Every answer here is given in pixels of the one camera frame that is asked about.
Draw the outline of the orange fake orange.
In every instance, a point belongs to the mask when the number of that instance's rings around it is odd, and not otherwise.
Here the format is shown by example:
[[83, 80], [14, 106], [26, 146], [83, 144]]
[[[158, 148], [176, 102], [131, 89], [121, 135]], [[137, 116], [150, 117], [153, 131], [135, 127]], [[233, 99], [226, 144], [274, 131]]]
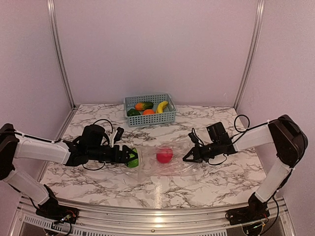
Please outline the orange fake orange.
[[153, 115], [155, 111], [153, 109], [146, 109], [143, 111], [142, 115]]

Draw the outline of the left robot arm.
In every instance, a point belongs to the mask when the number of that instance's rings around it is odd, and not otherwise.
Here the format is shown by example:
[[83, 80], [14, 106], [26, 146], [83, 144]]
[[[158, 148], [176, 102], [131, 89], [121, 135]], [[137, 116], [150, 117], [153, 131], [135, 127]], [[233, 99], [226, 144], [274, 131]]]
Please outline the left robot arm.
[[129, 166], [138, 160], [138, 152], [116, 144], [123, 132], [119, 127], [109, 137], [103, 127], [91, 124], [73, 141], [51, 141], [19, 133], [12, 124], [6, 123], [0, 129], [0, 178], [35, 201], [39, 211], [57, 219], [62, 215], [62, 207], [52, 190], [18, 171], [14, 159], [44, 160], [70, 167], [84, 165], [90, 160]]

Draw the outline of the clear zip top bag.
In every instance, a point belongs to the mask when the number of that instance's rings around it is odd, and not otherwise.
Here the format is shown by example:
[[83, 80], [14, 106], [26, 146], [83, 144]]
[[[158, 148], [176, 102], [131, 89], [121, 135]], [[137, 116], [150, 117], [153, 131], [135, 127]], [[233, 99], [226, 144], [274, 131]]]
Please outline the clear zip top bag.
[[145, 180], [150, 177], [186, 177], [202, 172], [202, 164], [183, 161], [190, 146], [164, 144], [160, 146], [138, 146], [133, 150], [138, 159], [120, 167], [128, 177]]

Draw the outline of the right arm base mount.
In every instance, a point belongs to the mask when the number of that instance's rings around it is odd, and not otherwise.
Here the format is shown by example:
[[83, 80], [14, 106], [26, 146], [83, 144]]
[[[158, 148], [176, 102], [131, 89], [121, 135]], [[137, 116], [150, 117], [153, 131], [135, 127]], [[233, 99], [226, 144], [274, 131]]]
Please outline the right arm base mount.
[[253, 193], [248, 200], [248, 206], [228, 210], [225, 218], [229, 221], [230, 225], [249, 223], [268, 218], [270, 213], [267, 208], [267, 202], [261, 202], [255, 193]]

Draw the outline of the yellow fake banana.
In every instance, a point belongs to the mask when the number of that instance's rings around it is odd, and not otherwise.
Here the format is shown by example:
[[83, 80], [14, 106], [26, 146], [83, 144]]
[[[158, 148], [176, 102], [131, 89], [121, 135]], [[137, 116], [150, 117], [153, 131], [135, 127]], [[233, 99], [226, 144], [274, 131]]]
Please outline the yellow fake banana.
[[163, 113], [164, 109], [167, 107], [168, 101], [162, 101], [158, 104], [157, 109], [156, 109], [156, 114], [161, 114]]

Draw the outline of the green fake cabbage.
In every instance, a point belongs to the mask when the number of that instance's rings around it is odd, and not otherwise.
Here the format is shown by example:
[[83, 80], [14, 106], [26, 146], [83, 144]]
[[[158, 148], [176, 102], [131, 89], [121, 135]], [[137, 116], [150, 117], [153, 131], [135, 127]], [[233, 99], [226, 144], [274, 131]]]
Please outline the green fake cabbage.
[[138, 110], [136, 110], [136, 109], [130, 109], [130, 110], [127, 111], [127, 116], [128, 117], [140, 116], [140, 115], [141, 115], [141, 113]]

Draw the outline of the red fake apple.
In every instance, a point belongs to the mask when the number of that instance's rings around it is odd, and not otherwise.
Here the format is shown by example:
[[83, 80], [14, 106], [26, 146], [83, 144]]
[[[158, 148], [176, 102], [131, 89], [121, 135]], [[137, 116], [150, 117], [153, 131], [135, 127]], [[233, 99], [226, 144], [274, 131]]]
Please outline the red fake apple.
[[156, 153], [156, 159], [159, 163], [166, 164], [173, 158], [173, 150], [168, 147], [160, 148]]

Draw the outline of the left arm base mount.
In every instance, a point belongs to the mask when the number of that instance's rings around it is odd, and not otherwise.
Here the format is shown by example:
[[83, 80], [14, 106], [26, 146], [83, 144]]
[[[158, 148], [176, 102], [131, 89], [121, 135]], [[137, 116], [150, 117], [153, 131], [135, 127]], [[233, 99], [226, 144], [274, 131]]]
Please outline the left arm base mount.
[[35, 207], [36, 214], [55, 220], [55, 224], [64, 222], [75, 224], [79, 210], [74, 207], [60, 205], [53, 191], [46, 184], [44, 187], [49, 198], [43, 204], [38, 204]]

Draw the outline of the green orange fake mango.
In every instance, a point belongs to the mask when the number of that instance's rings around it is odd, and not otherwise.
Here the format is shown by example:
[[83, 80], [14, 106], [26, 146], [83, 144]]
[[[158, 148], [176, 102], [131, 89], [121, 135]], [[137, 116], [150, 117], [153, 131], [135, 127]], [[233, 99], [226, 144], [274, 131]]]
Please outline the green orange fake mango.
[[145, 111], [148, 109], [152, 109], [153, 106], [154, 106], [153, 102], [139, 102], [135, 105], [135, 110]]

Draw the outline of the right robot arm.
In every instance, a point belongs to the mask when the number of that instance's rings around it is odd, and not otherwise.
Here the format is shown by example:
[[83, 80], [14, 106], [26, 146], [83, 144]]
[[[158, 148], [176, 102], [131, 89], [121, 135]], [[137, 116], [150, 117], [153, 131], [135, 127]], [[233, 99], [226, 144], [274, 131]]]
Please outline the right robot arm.
[[308, 147], [307, 136], [288, 115], [247, 127], [233, 136], [228, 135], [222, 122], [209, 125], [207, 132], [209, 144], [201, 142], [195, 131], [189, 133], [194, 146], [183, 157], [184, 162], [208, 163], [219, 155], [227, 157], [251, 148], [274, 146], [276, 160], [244, 209], [248, 220], [255, 220], [263, 212], [263, 205], [283, 188]]

